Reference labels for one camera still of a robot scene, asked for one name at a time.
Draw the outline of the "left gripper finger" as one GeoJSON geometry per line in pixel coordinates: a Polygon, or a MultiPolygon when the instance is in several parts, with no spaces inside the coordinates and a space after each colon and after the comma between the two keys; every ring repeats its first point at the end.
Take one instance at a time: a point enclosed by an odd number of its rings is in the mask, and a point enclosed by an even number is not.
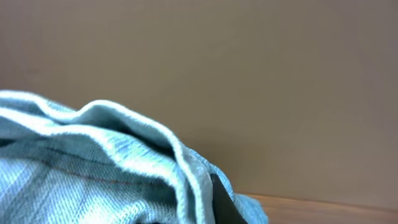
{"type": "Polygon", "coordinates": [[[216,224],[247,224],[227,193],[222,181],[216,174],[211,174],[213,185],[213,213],[216,224]]]}

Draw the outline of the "light blue denim shorts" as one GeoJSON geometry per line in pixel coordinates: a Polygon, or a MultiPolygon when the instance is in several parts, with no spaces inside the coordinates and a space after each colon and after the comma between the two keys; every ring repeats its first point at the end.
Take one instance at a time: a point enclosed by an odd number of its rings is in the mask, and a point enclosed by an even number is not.
{"type": "Polygon", "coordinates": [[[108,100],[74,110],[1,91],[2,223],[215,223],[211,174],[247,223],[269,221],[150,118],[108,100]]]}

